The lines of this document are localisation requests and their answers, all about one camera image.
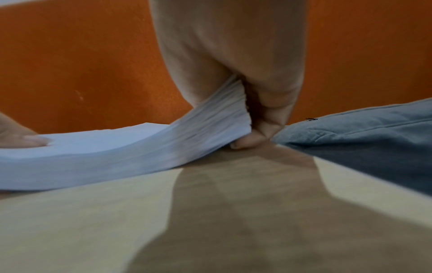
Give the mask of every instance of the wooden table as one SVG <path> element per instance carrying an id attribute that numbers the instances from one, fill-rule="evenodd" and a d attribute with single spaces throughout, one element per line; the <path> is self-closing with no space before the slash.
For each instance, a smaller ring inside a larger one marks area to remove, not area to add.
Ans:
<path id="1" fill-rule="evenodd" d="M 432 270 L 428 197 L 271 144 L 3 198 L 2 273 Z"/>

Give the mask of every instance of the tabletop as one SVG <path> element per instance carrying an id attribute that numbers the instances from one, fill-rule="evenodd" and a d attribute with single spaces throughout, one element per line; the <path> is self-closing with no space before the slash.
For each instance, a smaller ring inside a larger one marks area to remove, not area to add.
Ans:
<path id="1" fill-rule="evenodd" d="M 0 195 L 3 273 L 430 272 L 432 201 L 289 148 Z"/>

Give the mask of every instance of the stack of paper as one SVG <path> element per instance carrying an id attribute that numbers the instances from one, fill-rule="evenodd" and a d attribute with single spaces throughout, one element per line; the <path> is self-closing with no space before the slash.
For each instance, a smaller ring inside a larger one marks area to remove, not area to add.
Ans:
<path id="1" fill-rule="evenodd" d="M 233 76 L 171 125 L 52 134 L 48 147 L 0 149 L 0 189 L 68 188 L 186 164 L 251 132 L 245 101 Z"/>

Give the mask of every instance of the wall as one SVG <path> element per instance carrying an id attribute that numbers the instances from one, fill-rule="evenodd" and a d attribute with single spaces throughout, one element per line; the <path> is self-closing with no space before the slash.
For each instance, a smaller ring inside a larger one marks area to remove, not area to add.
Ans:
<path id="1" fill-rule="evenodd" d="M 432 1 L 312 0 L 291 122 L 432 96 Z M 41 133 L 169 123 L 190 107 L 159 54 L 146 0 L 0 9 L 0 109 Z"/>

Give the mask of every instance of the blue-gray cloth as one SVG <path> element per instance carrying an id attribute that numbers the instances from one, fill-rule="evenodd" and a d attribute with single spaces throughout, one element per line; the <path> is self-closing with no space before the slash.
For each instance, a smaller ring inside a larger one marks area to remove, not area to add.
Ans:
<path id="1" fill-rule="evenodd" d="M 300 122 L 273 141 L 432 195 L 432 98 Z"/>

